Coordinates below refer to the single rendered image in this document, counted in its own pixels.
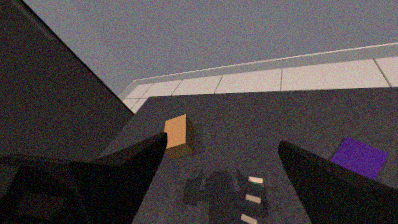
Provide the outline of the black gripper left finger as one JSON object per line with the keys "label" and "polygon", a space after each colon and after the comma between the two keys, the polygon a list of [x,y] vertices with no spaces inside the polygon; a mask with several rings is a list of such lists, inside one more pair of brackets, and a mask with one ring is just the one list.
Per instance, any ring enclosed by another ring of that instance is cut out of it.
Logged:
{"label": "black gripper left finger", "polygon": [[161,132],[89,162],[7,154],[0,164],[21,167],[25,192],[72,200],[82,224],[132,224],[167,143]]}

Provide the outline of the orange rectangular block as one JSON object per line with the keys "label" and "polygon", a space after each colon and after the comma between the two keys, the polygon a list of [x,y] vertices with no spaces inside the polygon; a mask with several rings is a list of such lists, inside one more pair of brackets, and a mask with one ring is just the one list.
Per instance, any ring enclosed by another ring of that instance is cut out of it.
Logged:
{"label": "orange rectangular block", "polygon": [[164,132],[168,139],[164,153],[170,159],[194,153],[193,124],[186,114],[167,120]]}

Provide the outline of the beige domino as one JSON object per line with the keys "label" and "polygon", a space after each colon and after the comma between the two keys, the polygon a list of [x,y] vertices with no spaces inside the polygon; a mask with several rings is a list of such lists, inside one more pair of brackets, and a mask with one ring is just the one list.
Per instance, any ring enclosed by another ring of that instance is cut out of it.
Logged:
{"label": "beige domino", "polygon": [[244,214],[241,215],[241,220],[242,220],[244,223],[247,223],[247,224],[259,224],[259,221],[258,221],[258,220],[255,220],[255,219],[253,219],[253,218],[250,218],[250,217],[248,217],[248,216],[246,216],[246,215],[244,215]]}
{"label": "beige domino", "polygon": [[264,183],[262,178],[249,176],[248,181],[252,189],[264,191]]}
{"label": "beige domino", "polygon": [[247,203],[249,205],[257,207],[257,208],[260,208],[260,209],[263,209],[263,203],[262,203],[261,198],[253,197],[253,196],[250,196],[250,195],[246,194],[246,199],[245,200],[247,201]]}

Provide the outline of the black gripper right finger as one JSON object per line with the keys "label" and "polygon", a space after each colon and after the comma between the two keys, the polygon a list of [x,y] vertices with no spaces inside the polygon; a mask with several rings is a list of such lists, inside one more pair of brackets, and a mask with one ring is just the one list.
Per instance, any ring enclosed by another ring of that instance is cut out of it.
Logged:
{"label": "black gripper right finger", "polygon": [[312,224],[398,224],[398,189],[287,141],[278,154]]}

